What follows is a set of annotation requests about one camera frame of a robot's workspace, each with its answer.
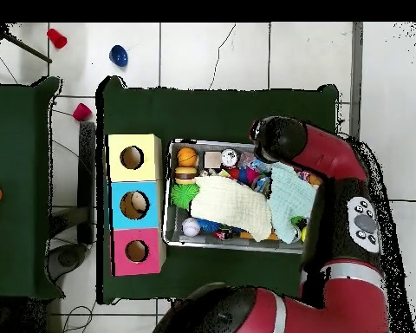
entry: shape sorter box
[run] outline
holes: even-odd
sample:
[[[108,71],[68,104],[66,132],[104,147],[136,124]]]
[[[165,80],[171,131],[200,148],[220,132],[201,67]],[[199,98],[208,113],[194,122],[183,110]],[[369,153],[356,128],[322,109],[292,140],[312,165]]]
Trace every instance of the shape sorter box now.
[[[139,156],[139,165],[133,169],[124,166],[123,160],[124,152],[130,147]],[[107,150],[112,182],[162,180],[162,144],[154,134],[110,134]]]
[[[162,181],[113,182],[111,183],[112,227],[115,230],[146,229],[161,226],[162,217]],[[125,194],[137,192],[146,201],[143,217],[129,219],[120,209]]]
[[[134,276],[160,273],[166,258],[166,245],[162,241],[159,229],[114,230],[114,276]],[[141,242],[145,256],[139,262],[129,257],[128,246]]]

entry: gray control button panel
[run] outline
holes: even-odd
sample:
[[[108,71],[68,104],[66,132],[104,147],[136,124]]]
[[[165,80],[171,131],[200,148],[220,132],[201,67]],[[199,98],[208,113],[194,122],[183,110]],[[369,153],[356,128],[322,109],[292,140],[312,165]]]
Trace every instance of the gray control button panel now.
[[[379,252],[378,225],[367,199],[353,197],[347,203],[348,230],[353,241],[367,251]]]

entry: dark green tablecloth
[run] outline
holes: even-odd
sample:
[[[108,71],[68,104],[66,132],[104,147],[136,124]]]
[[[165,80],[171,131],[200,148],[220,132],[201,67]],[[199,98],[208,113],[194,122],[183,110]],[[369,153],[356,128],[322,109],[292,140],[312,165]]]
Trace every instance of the dark green tablecloth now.
[[[54,298],[49,238],[49,101],[60,80],[0,85],[0,296]]]
[[[123,88],[118,77],[107,78],[97,94],[97,139],[103,134],[155,134],[166,154],[174,138],[250,143],[250,124],[257,118],[291,115],[335,131],[334,85],[317,91],[272,89],[242,91],[181,91],[167,88]],[[97,165],[103,167],[102,144]],[[107,197],[107,182],[100,170],[98,203]],[[112,277],[109,270],[107,203],[98,214],[104,239],[100,244],[98,292],[103,302],[117,297],[186,297],[199,286],[224,281],[253,284],[277,293],[297,294],[300,256],[260,251],[233,251],[168,246],[160,274]]]

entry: light blue cloth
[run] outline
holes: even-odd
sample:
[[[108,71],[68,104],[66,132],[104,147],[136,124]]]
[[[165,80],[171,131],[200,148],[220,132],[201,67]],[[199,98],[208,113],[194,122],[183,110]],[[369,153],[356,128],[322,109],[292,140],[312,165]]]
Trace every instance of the light blue cloth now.
[[[290,220],[295,216],[309,218],[315,201],[315,189],[299,179],[293,167],[281,162],[273,164],[269,205],[271,222],[278,238],[290,244],[296,229]]]

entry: pink cup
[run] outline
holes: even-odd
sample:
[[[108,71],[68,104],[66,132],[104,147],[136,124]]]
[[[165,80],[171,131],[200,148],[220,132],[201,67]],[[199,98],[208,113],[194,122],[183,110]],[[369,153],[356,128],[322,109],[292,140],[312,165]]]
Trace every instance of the pink cup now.
[[[75,111],[73,112],[73,117],[77,121],[85,121],[92,114],[93,112],[88,108],[87,105],[84,105],[83,103],[79,103],[79,106],[77,106],[77,108],[75,108]]]

